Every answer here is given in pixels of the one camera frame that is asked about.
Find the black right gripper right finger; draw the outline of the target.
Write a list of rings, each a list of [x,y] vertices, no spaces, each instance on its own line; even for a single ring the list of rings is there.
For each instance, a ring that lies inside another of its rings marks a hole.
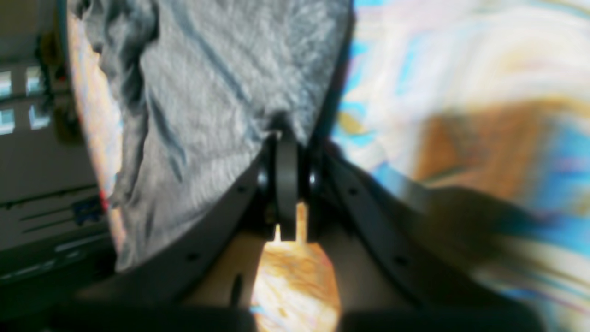
[[[403,229],[421,217],[328,146],[298,147],[306,240],[331,261],[338,332],[543,332],[528,306],[478,284]]]

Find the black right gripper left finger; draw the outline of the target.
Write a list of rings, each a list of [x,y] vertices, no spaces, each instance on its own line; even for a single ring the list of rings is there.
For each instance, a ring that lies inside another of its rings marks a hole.
[[[263,150],[206,216],[148,261],[76,293],[57,307],[58,332],[256,332],[241,305],[245,271],[214,267],[240,232],[260,254],[280,227],[296,240],[297,141],[272,134]]]

